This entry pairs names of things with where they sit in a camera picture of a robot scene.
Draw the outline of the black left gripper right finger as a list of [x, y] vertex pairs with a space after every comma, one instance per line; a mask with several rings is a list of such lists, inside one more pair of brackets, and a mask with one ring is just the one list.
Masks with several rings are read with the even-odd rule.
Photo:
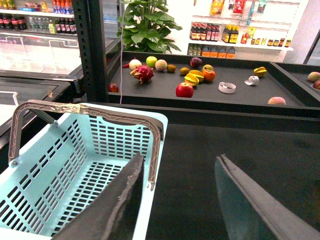
[[214, 164], [219, 205], [231, 240], [318, 240], [299, 218], [224, 154]]

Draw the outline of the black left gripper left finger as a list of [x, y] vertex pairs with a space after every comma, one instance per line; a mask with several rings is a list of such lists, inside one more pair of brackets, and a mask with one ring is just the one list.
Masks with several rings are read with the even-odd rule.
[[142, 200], [144, 157], [137, 153], [54, 240], [131, 240]]

